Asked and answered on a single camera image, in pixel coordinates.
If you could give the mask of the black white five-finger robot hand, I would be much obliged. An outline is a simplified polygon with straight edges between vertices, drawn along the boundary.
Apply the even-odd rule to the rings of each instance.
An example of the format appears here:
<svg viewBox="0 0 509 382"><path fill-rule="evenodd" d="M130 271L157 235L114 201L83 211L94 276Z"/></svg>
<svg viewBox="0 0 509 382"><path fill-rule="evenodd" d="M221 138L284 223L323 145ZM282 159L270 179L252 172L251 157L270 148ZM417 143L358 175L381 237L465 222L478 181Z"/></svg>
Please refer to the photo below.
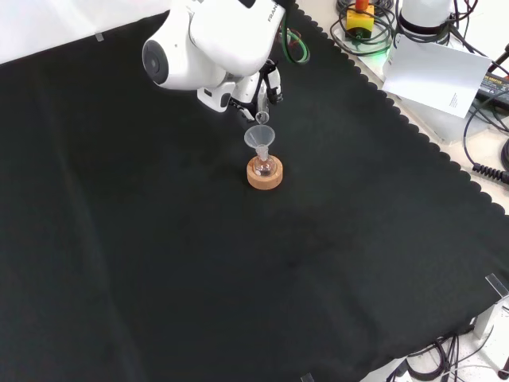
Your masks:
<svg viewBox="0 0 509 382"><path fill-rule="evenodd" d="M266 125L270 120L270 105L278 105L283 100L277 64L268 59L258 72L235 85L229 105L248 123Z"/></svg>

